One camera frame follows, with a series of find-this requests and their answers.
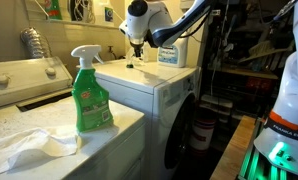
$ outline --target wall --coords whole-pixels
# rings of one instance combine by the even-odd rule
[[[125,9],[127,9],[128,5],[130,4],[132,0],[125,0]],[[171,19],[173,22],[176,22],[180,17],[182,17],[183,12],[180,9],[180,0],[160,0],[163,1],[170,13]],[[199,25],[201,20],[199,20],[191,29],[190,31],[193,31],[197,25]],[[187,65],[188,66],[196,66],[198,65],[198,57],[200,53],[200,47],[202,47],[201,51],[204,50],[204,39],[201,42],[202,35],[203,35],[203,29],[204,26],[199,29],[198,32],[196,32],[192,37],[189,38],[188,42],[188,52],[187,52]],[[125,42],[126,52],[128,52],[130,45],[129,41],[126,40]],[[156,61],[157,56],[157,49],[151,48],[150,49],[150,55],[149,58],[151,61]]]
[[[59,0],[62,6],[63,17],[69,17],[66,10],[66,0]],[[116,13],[124,17],[124,1],[114,1],[112,3]],[[39,7],[33,0],[0,0],[0,62],[20,59],[28,59],[26,47],[20,39],[20,32],[27,27],[35,27],[49,41],[49,45],[54,56],[59,56],[66,64],[67,69],[76,75],[75,66],[78,59],[71,57],[71,51],[80,45],[100,44],[102,52],[100,56],[104,60],[113,59],[113,55],[108,52],[108,46],[113,46],[117,57],[125,54],[124,36],[118,30],[121,20],[114,14],[114,24],[116,28],[103,28],[97,26],[86,26],[70,23],[49,22],[44,18],[35,18],[43,15]]]

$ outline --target white towel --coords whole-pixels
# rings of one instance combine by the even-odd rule
[[[61,157],[77,150],[76,128],[59,126],[34,128],[0,139],[0,173],[39,161],[46,156]]]

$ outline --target floor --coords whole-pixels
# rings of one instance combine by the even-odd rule
[[[197,157],[187,152],[172,180],[210,179],[213,170],[222,156],[222,151],[209,148],[204,157]]]

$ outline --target spray bottle trigger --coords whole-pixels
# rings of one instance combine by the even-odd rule
[[[104,64],[104,62],[102,61],[102,59],[99,57],[99,54],[95,55],[95,58],[101,63]]]

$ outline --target dryer door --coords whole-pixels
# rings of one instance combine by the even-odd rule
[[[165,151],[165,167],[173,169],[183,157],[191,133],[195,112],[195,96],[189,94],[182,104],[169,134]]]

